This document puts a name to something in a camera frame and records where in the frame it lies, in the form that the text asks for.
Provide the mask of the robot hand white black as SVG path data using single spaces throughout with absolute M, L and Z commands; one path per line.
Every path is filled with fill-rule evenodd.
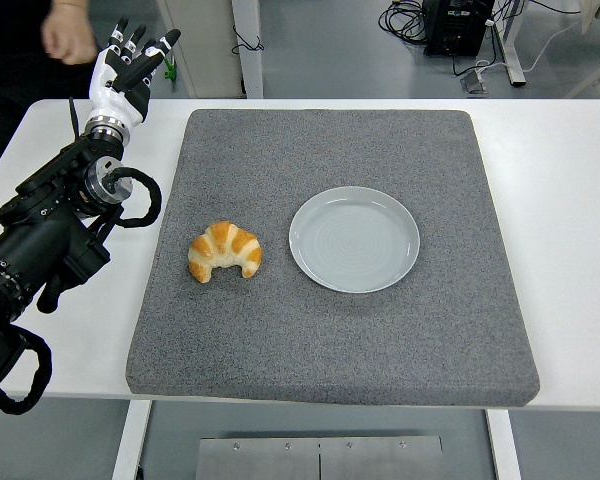
M 121 17 L 106 48 L 97 56 L 89 98 L 96 116 L 114 117 L 132 127 L 146 119 L 153 76 L 176 45 L 181 31 L 172 29 L 159 40 L 149 39 L 141 45 L 146 26 L 139 25 L 125 38 L 127 25 L 128 19 Z

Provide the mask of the person's hand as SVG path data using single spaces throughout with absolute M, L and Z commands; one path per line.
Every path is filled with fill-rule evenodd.
M 94 61 L 97 42 L 89 18 L 89 2 L 84 0 L 52 1 L 41 26 L 45 53 L 66 65 Z

